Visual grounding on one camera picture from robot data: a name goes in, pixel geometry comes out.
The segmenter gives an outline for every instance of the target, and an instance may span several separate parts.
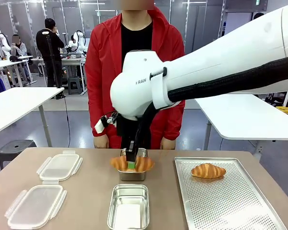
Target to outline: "neck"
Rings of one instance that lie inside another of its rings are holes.
[[[121,23],[129,30],[142,30],[151,22],[147,11],[122,11]]]

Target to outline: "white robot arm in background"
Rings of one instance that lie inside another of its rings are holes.
[[[230,92],[283,91],[288,91],[288,6],[174,61],[162,62],[153,51],[128,53],[110,89],[116,112],[103,116],[95,128],[102,132],[115,124],[119,133],[138,121],[126,151],[127,161],[134,162],[144,130],[160,109]]]
[[[0,31],[0,40],[1,40],[2,44],[3,44],[3,47],[1,47],[1,49],[3,50],[6,58],[7,58],[8,60],[10,60],[10,56],[11,56],[10,50],[11,50],[11,47],[10,47],[9,42],[8,42],[8,40],[6,39],[5,35],[4,35],[3,33],[1,33],[1,31]]]
[[[85,51],[85,36],[84,34],[80,31],[77,30],[73,34],[73,38],[76,40],[76,43],[74,43],[72,40],[68,42],[68,52],[75,52],[79,51],[80,53]]]

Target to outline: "golden brown croissant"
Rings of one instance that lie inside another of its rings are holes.
[[[217,167],[213,164],[201,164],[194,169],[192,169],[192,175],[200,178],[218,178],[224,176],[226,170],[220,167]]]
[[[137,172],[142,173],[151,170],[155,165],[152,159],[149,157],[136,157],[135,169],[128,169],[128,163],[126,156],[120,156],[112,158],[110,164],[119,171],[122,172]]]

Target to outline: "transparent container lid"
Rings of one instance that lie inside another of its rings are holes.
[[[49,157],[38,169],[37,173],[43,181],[63,181],[77,172],[82,158],[78,154],[58,154],[53,158]]]
[[[6,212],[11,229],[29,230],[44,226],[56,216],[66,191],[61,185],[37,185],[22,191]]]

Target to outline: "perforated baking tray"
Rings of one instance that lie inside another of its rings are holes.
[[[193,177],[203,163],[226,169],[223,178]],[[285,225],[235,158],[183,158],[175,164],[190,230],[286,230]]]

